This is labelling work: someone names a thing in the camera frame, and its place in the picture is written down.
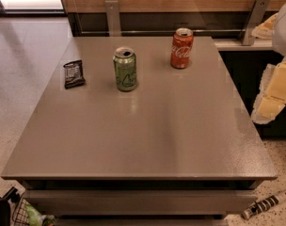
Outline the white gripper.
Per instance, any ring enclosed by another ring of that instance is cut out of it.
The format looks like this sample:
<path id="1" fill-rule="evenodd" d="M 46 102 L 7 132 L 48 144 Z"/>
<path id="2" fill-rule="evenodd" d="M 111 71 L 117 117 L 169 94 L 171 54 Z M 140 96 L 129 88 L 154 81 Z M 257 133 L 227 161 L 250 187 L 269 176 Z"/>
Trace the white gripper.
<path id="1" fill-rule="evenodd" d="M 256 26 L 251 35 L 259 39 L 272 38 L 273 49 L 285 57 L 278 65 L 266 66 L 253 105 L 251 119 L 257 124 L 267 124 L 286 106 L 286 3 L 278 14 Z"/>

